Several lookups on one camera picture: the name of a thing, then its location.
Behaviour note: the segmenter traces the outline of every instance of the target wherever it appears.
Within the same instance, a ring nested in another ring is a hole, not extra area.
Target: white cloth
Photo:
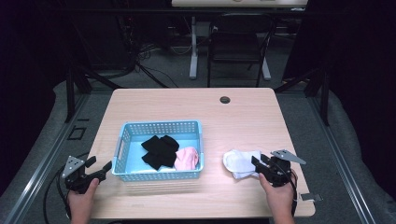
[[[232,149],[223,155],[223,164],[228,171],[233,173],[235,179],[249,175],[259,176],[255,172],[256,166],[251,163],[251,157],[259,158],[262,153],[259,150],[242,152]]]

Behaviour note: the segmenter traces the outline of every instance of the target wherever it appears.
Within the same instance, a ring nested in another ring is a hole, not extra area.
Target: gray carpet floor
[[[271,71],[271,81],[262,81],[261,88],[276,88],[282,84],[281,77],[288,59],[292,40],[274,37],[268,49],[267,62]],[[185,48],[174,48],[177,52]],[[191,52],[175,53],[173,50],[154,49],[146,54],[141,64],[156,69],[150,70],[156,78],[171,88],[205,88],[206,86],[206,52],[205,45],[199,46],[198,77],[189,78]],[[221,67],[215,68],[221,76]],[[225,73],[246,73],[246,67],[230,67]],[[142,71],[133,71],[124,77],[111,79],[125,88],[160,88]],[[16,220],[10,215],[17,214],[20,223],[45,223],[43,199],[52,177],[66,162],[69,155],[77,156],[91,149],[93,139],[100,126],[111,89],[102,83],[91,79],[93,91],[89,95],[80,94],[76,90],[78,111],[70,123],[64,123],[66,118],[65,83],[61,83],[54,91],[57,94],[49,120],[35,142],[31,153],[15,176],[7,191],[0,198],[0,223]],[[311,192],[320,194],[323,201],[316,203],[316,213],[312,217],[298,217],[297,223],[396,223],[396,203],[375,182],[370,171],[361,161],[359,142],[352,125],[337,97],[331,93],[329,102],[330,127],[324,127],[318,118],[316,98],[305,98],[302,90],[304,83],[278,93],[277,99],[287,123],[291,140],[297,154],[307,161],[303,166],[305,178]],[[84,128],[85,133],[80,140],[68,140],[73,128]],[[358,192],[347,187],[348,183],[340,174],[337,159],[334,154],[334,143],[329,140],[329,133],[335,139],[335,146],[340,149],[347,168],[354,177]],[[29,191],[32,177],[35,177],[37,167],[52,150],[53,154],[49,169],[44,174],[44,181],[37,186],[37,191],[29,195],[30,200],[23,207],[16,207]],[[353,200],[358,193],[369,209],[371,217],[362,217],[358,204]],[[69,223],[64,206],[55,185],[52,184],[47,195],[47,212],[49,223]],[[114,220],[93,220],[92,223],[109,223]]]

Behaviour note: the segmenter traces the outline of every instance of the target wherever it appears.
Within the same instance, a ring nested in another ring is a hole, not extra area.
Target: desk in background
[[[220,97],[231,102],[223,104]],[[235,180],[222,164],[225,152],[259,149],[295,153],[276,96],[271,89],[116,90],[108,104],[90,156],[101,169],[113,159],[126,121],[198,119],[202,123],[205,167],[198,179],[123,182],[107,174],[94,198],[93,218],[239,218],[270,217],[265,192],[255,177]],[[309,192],[301,166],[299,193]],[[312,202],[299,202],[295,216],[315,213]]]
[[[307,0],[172,0],[173,7],[305,7]],[[196,79],[198,53],[196,48],[196,20],[192,17],[191,22],[191,65],[190,78]],[[268,69],[267,60],[264,59],[262,65],[262,74],[264,80],[271,80],[270,71]]]

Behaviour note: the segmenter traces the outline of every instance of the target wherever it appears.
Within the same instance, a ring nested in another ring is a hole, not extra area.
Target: wooden tabletop
[[[173,7],[305,7],[308,0],[172,0]]]
[[[223,104],[222,96],[231,102]],[[270,217],[265,192],[256,177],[235,180],[222,163],[231,149],[295,153],[271,89],[128,89],[116,90],[93,142],[97,162],[87,174],[111,161],[122,124],[127,121],[190,120],[202,123],[205,167],[198,179],[124,182],[107,173],[94,197],[92,218]],[[298,193],[308,193],[298,163],[291,163]],[[295,216],[315,213],[312,202],[299,202]]]

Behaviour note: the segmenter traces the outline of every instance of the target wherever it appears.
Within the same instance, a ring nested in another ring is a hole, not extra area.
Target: blue basket
[[[142,157],[147,151],[141,144],[153,135],[174,138],[179,148],[195,147],[199,161],[195,170],[177,171],[175,168],[162,166],[159,171],[146,164]],[[116,152],[113,158],[113,175],[123,181],[146,181],[168,179],[198,178],[204,168],[204,148],[202,125],[198,120],[172,120],[152,122],[127,122],[121,130]]]

